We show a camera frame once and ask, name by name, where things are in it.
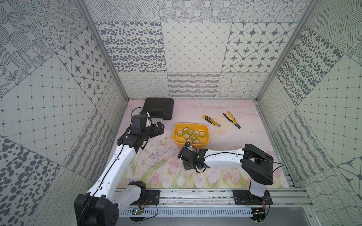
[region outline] polka dot pattern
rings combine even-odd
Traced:
[[[60,165],[2,136],[0,144],[2,222],[23,226],[47,193]]]
[[[333,68],[342,52],[305,27],[277,73],[289,97],[298,105]]]
[[[118,72],[165,72],[161,24],[96,22]]]

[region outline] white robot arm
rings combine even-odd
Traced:
[[[164,125],[160,122],[152,124],[148,112],[142,111],[132,116],[131,126],[118,139],[113,158],[102,175],[87,194],[79,194],[74,201],[78,225],[115,225],[119,210],[123,211],[131,203],[146,199],[146,185],[142,182],[131,182],[117,195],[115,190],[139,148],[143,150],[148,139],[163,133]]]
[[[146,185],[143,182],[131,182],[116,195],[115,190],[139,148],[143,150],[144,141],[147,144],[149,138],[163,133],[164,125],[160,122],[151,124],[147,112],[132,116],[131,126],[118,139],[116,151],[99,179],[87,194],[79,194],[74,201],[79,226],[115,225],[120,211],[133,202],[146,201]],[[183,161],[185,170],[242,167],[252,178],[249,190],[253,196],[264,197],[266,186],[273,184],[273,158],[251,144],[231,151],[200,149],[195,152],[190,143],[185,143],[178,158]]]

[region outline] wall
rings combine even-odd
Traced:
[[[126,99],[73,0],[0,3],[0,225],[69,225]]]
[[[309,0],[85,0],[130,98],[254,99]]]
[[[362,224],[362,1],[320,1],[259,104],[322,223]]]

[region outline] pink floral mat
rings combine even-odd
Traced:
[[[142,107],[144,100],[130,100],[119,128],[117,139],[130,124],[131,111]],[[223,112],[229,111],[241,126],[238,129],[229,122]],[[221,127],[215,127],[202,118],[208,115]],[[118,188],[124,188],[133,180],[143,181],[147,188],[248,188],[251,178],[242,168],[218,167],[206,169],[203,173],[194,170],[185,171],[182,161],[177,158],[181,149],[172,139],[173,129],[177,123],[201,123],[210,129],[210,142],[205,148],[212,150],[235,150],[245,144],[253,144],[267,152],[277,161],[268,135],[253,101],[191,101],[175,100],[172,120],[154,119],[165,125],[163,135],[150,139],[146,148],[139,149],[136,157],[127,167]],[[115,141],[112,153],[116,148]],[[270,188],[289,188],[281,170],[274,173],[274,184]]]

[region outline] yellow-handled pliers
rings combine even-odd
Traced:
[[[239,123],[237,123],[237,120],[234,118],[234,116],[233,116],[229,111],[228,111],[227,113],[231,116],[232,119],[230,119],[228,116],[226,116],[225,113],[223,113],[223,115],[225,115],[225,117],[226,117],[229,121],[231,121],[234,125],[236,125],[237,128],[241,128],[240,125],[239,125]]]

